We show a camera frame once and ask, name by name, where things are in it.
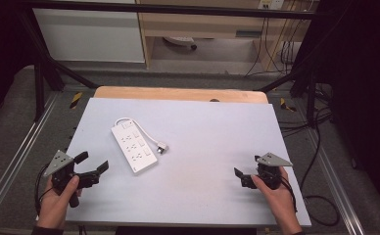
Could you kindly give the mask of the white cabinet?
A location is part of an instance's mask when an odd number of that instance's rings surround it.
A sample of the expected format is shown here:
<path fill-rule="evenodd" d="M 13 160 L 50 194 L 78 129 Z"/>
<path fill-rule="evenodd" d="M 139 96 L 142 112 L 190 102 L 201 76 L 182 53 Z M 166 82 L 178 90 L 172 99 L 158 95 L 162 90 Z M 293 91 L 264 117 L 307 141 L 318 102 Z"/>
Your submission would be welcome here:
<path fill-rule="evenodd" d="M 145 62 L 136 13 L 46 9 L 33 12 L 55 60 Z"/>

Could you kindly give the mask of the white power strip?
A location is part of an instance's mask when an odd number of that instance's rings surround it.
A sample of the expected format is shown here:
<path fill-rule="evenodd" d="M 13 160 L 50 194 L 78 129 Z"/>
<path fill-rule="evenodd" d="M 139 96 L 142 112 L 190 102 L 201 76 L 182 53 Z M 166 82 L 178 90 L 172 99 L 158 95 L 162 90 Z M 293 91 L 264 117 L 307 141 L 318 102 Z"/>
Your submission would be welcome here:
<path fill-rule="evenodd" d="M 139 173 L 158 162 L 132 120 L 116 124 L 112 133 L 134 173 Z"/>

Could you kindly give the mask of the white wall outlet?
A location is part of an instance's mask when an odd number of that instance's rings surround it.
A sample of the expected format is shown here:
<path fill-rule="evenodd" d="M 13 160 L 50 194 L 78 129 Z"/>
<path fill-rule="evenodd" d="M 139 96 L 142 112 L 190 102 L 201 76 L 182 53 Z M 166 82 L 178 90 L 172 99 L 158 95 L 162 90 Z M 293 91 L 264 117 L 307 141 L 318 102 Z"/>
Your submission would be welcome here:
<path fill-rule="evenodd" d="M 280 10 L 284 0 L 260 0 L 258 8 L 263 10 Z"/>

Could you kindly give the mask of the wooden table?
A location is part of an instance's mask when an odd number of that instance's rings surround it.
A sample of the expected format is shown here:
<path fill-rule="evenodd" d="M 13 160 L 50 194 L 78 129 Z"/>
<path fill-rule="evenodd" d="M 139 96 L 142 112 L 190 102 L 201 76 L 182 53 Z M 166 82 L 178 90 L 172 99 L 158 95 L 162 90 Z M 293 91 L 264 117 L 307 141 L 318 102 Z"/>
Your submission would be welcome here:
<path fill-rule="evenodd" d="M 263 92 L 241 91 L 234 89 L 188 89 L 162 87 L 101 86 L 96 89 L 94 97 L 206 102 L 215 100 L 216 102 L 256 104 L 268 103 L 268 99 Z"/>

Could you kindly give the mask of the aluminium floor rail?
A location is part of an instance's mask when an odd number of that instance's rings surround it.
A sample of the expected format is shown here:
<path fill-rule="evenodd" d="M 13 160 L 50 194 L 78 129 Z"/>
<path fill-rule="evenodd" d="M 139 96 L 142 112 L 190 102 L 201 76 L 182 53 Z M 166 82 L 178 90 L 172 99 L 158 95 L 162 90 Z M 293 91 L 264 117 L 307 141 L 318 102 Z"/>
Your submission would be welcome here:
<path fill-rule="evenodd" d="M 52 92 L 47 102 L 44 106 L 44 113 L 40 116 L 40 118 L 35 121 L 25 136 L 22 144 L 20 145 L 17 152 L 13 155 L 13 158 L 9 162 L 7 168 L 0 178 L 0 205 L 3 202 L 7 192 L 9 191 L 12 183 L 14 182 L 16 175 L 20 171 L 27 155 L 29 154 L 35 140 L 37 139 L 40 131 L 42 130 L 45 122 L 50 116 L 52 110 L 55 107 L 56 100 L 60 96 L 60 92 Z"/>
<path fill-rule="evenodd" d="M 343 221 L 350 235 L 364 235 L 365 231 L 356 214 L 356 210 L 352 205 L 338 173 L 333 164 L 331 164 L 328 155 L 322 146 L 318 129 L 309 129 L 307 135 L 310 144 L 313 147 L 313 154 L 309 169 L 306 170 L 306 173 L 303 176 L 301 188 L 303 190 L 310 190 L 312 169 L 317 165 L 319 167 L 319 173 L 323 177 L 323 184 L 328 187 L 334 205 L 337 208 L 339 220 Z"/>

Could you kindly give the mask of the wooden desk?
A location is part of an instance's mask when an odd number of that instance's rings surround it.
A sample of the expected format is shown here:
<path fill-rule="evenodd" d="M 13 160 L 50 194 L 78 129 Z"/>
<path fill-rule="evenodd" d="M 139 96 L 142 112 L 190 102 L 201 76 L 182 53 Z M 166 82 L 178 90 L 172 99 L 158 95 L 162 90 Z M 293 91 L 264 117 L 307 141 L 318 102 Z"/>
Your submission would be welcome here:
<path fill-rule="evenodd" d="M 220 7 L 262 10 L 260 0 L 135 0 L 138 4 Z M 282 11 L 311 13 L 314 0 L 284 0 Z M 276 68 L 277 52 L 283 42 L 300 42 L 309 21 L 221 17 L 200 15 L 138 15 L 143 35 L 149 37 L 242 38 L 251 39 L 260 53 L 262 68 Z"/>

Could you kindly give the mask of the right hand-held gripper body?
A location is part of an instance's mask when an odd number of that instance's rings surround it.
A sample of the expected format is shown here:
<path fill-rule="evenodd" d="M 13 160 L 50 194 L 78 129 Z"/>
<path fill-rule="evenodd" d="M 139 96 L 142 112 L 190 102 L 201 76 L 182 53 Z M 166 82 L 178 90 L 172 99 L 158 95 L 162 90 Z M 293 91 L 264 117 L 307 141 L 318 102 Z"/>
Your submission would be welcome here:
<path fill-rule="evenodd" d="M 266 153 L 260 156 L 258 162 L 258 177 L 265 183 L 265 185 L 275 190 L 281 184 L 281 166 L 292 166 L 293 164 L 285 159 L 282 159 L 272 153 Z"/>

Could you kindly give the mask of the grey power strip under desk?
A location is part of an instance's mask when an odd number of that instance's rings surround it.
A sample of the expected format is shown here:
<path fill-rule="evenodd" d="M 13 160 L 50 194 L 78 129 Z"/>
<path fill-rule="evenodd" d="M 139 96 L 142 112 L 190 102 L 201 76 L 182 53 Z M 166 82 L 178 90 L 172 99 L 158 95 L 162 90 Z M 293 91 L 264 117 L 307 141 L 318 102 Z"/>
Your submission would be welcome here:
<path fill-rule="evenodd" d="M 165 40 L 175 45 L 190 47 L 192 50 L 197 49 L 197 45 L 192 37 L 165 37 Z"/>

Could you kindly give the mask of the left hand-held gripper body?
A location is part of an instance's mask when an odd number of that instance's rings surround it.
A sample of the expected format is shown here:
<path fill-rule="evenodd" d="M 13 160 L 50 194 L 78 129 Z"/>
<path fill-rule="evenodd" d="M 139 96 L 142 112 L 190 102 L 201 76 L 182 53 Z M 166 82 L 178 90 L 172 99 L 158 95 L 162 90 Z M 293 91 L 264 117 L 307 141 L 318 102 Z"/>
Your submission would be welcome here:
<path fill-rule="evenodd" d="M 55 192 L 62 193 L 75 176 L 74 158 L 58 150 L 48 164 L 43 176 L 51 179 L 51 188 Z"/>

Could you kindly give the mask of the person's right hand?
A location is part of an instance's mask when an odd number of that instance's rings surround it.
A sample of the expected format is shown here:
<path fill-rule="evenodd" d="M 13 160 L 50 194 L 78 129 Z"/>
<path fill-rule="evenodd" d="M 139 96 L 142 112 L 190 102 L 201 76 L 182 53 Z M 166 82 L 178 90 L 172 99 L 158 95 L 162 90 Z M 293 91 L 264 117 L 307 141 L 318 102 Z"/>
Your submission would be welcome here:
<path fill-rule="evenodd" d="M 251 176 L 257 188 L 264 195 L 278 226 L 301 226 L 294 209 L 293 198 L 290 191 L 283 185 L 271 190 L 256 175 Z"/>

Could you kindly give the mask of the person's left hand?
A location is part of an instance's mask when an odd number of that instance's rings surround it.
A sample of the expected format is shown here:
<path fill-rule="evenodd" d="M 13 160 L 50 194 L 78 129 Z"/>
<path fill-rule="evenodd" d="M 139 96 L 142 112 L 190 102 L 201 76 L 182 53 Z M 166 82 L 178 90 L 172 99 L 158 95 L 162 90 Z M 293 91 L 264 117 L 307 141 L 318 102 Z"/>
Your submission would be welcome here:
<path fill-rule="evenodd" d="M 77 192 L 79 177 L 75 175 L 61 193 L 53 189 L 52 179 L 48 178 L 45 193 L 41 201 L 40 215 L 36 225 L 47 229 L 65 228 L 66 215 L 71 196 Z"/>

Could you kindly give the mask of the black metal frame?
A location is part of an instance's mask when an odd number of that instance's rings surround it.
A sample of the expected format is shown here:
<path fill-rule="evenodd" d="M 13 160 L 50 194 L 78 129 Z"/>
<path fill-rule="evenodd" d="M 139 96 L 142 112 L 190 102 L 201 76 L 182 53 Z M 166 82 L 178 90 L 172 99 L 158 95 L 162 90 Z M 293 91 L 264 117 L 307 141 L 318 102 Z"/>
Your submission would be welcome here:
<path fill-rule="evenodd" d="M 56 1 L 56 0 L 18 0 L 17 14 L 29 36 L 35 51 L 35 88 L 36 88 L 36 117 L 40 119 L 44 112 L 44 91 L 42 77 L 46 78 L 53 90 L 62 90 L 64 83 L 58 75 L 58 71 L 68 75 L 88 88 L 96 89 L 98 84 L 89 81 L 66 66 L 57 62 L 48 52 L 45 42 L 39 30 L 33 26 L 33 21 L 27 16 L 32 9 L 47 10 L 73 10 L 88 12 L 122 12 L 145 14 L 170 14 L 170 15 L 200 15 L 221 17 L 243 17 L 264 19 L 291 19 L 291 20 L 318 20 L 323 15 L 318 13 L 279 11 L 279 10 L 248 10 L 220 7 L 201 6 L 177 6 L 177 5 L 153 5 L 153 4 L 127 4 L 105 2 L 80 2 L 80 1 Z"/>

